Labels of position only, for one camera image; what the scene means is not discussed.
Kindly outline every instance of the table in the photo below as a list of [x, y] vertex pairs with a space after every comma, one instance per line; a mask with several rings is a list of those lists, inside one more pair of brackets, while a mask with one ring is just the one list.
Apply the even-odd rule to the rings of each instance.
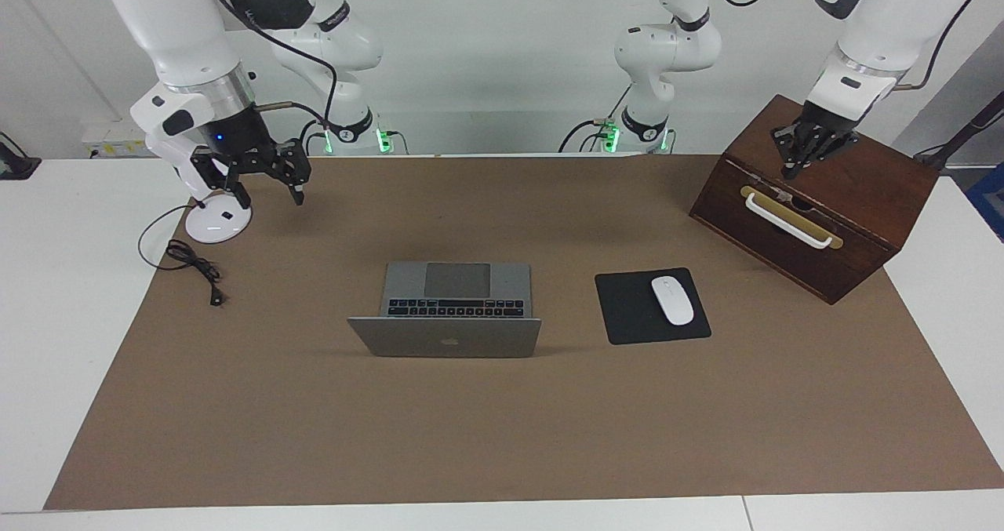
[[[136, 235], [185, 200], [158, 160], [47, 162], [0, 191], [0, 253], [10, 263], [0, 287], [0, 529], [993, 529], [1004, 519], [1004, 491], [11, 515], [40, 509], [150, 283]], [[154, 232], [152, 251], [176, 224]], [[998, 463], [1002, 264], [1004, 246], [944, 180], [887, 267]]]

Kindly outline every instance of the white round base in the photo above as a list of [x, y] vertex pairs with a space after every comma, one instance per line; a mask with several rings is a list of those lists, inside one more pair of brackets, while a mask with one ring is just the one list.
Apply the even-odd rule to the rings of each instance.
[[230, 241], [251, 223], [250, 207], [244, 210], [234, 196], [213, 196], [205, 205], [205, 209], [197, 207], [192, 210], [185, 221], [189, 237], [203, 245]]

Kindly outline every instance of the white mouse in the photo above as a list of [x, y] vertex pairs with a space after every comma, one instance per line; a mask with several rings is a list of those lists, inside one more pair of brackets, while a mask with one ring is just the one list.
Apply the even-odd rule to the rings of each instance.
[[672, 324], [688, 324], [694, 320], [694, 305], [680, 281], [672, 276], [662, 276], [652, 281], [656, 299]]

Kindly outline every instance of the silver laptop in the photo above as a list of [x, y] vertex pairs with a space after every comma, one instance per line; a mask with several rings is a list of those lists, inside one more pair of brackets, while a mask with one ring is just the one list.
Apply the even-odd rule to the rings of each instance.
[[388, 265], [380, 317], [348, 324], [376, 356], [522, 358], [537, 345], [530, 266]]

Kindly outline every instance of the brown wooden cabinet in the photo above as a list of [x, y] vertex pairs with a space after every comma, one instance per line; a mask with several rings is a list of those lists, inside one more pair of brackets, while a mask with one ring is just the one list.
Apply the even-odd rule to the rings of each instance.
[[721, 157], [691, 216], [836, 303], [903, 249], [938, 171], [862, 137], [785, 181], [770, 131], [800, 112], [775, 95]]

